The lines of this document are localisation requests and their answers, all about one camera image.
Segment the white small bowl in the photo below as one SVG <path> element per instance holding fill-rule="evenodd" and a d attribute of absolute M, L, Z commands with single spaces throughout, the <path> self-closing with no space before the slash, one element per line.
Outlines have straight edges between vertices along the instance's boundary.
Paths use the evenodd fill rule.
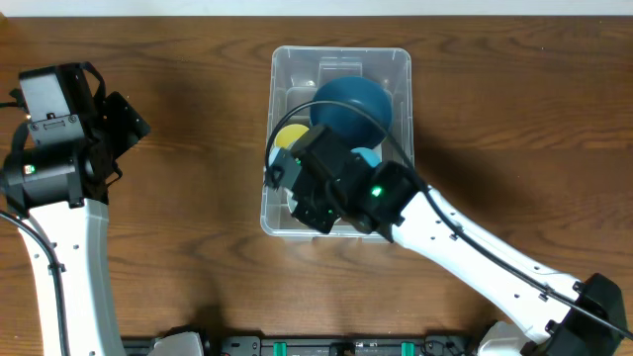
<path fill-rule="evenodd" d="M 293 192 L 290 191 L 290 190 L 286 191 L 286 197 L 287 197 L 288 209 L 289 209 L 290 213 L 292 213 L 295 210 L 298 202 L 294 199 Z"/>

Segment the light blue cup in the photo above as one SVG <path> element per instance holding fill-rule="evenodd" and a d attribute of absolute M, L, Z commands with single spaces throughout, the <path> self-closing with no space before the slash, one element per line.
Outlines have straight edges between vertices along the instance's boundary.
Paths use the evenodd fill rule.
<path fill-rule="evenodd" d="M 377 167 L 382 162 L 381 157 L 373 149 L 367 147 L 356 147 L 351 152 L 359 154 L 372 168 Z"/>

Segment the yellow cup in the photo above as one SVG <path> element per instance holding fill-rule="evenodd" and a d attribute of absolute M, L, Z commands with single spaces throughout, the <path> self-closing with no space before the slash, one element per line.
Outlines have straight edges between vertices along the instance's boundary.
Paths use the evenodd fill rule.
<path fill-rule="evenodd" d="M 301 124 L 290 124 L 282 127 L 275 135 L 273 145 L 279 148 L 289 148 L 296 140 L 304 135 L 309 128 Z"/>

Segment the dark blue bowl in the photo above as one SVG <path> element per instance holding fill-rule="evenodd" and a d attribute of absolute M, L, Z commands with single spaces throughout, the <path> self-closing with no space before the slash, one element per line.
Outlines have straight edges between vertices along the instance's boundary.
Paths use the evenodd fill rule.
<path fill-rule="evenodd" d="M 331 128 L 350 148 L 374 148 L 393 125 L 390 96 L 379 84 L 363 77 L 333 79 L 316 91 L 314 101 L 311 125 Z"/>

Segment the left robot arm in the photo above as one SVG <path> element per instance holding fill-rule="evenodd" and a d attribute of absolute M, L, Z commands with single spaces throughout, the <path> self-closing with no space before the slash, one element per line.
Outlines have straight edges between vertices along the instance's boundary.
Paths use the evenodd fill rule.
<path fill-rule="evenodd" d="M 27 117 L 1 167 L 3 220 L 17 227 L 35 278 L 46 355 L 206 355 L 196 329 L 146 346 L 122 339 L 107 258 L 109 188 L 117 160 L 150 132 L 118 92 L 96 90 L 88 61 L 24 71 L 11 106 Z"/>

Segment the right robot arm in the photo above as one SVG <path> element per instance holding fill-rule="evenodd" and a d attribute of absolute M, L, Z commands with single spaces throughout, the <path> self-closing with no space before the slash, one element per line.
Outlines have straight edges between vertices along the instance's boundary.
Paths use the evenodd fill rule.
<path fill-rule="evenodd" d="M 287 147 L 269 141 L 266 184 L 290 192 L 292 216 L 322 233 L 346 221 L 362 233 L 438 264 L 508 318 L 485 333 L 479 355 L 612 355 L 632 336 L 619 287 L 581 281 L 522 254 L 452 207 L 415 172 L 351 148 L 316 126 Z"/>

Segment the clear plastic storage bin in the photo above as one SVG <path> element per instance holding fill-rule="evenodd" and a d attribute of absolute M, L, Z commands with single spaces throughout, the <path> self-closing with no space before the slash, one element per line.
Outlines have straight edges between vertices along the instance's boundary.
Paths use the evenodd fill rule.
<path fill-rule="evenodd" d="M 317 89 L 345 76 L 359 76 L 379 84 L 390 96 L 391 134 L 414 162 L 411 58 L 397 47 L 335 47 L 283 45 L 272 54 L 267 136 L 291 109 L 313 99 Z M 349 237 L 385 243 L 377 233 L 361 234 L 339 220 L 330 234 L 320 234 L 291 217 L 285 191 L 262 189 L 260 224 L 264 232 L 286 241 L 314 237 Z"/>

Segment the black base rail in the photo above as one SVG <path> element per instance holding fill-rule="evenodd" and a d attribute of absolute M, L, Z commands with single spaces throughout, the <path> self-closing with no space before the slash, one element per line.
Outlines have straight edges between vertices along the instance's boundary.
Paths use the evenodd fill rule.
<path fill-rule="evenodd" d="M 260 338 L 233 336 L 203 340 L 205 355 L 225 356 L 466 356 L 474 355 L 471 337 L 431 334 L 400 338 Z"/>

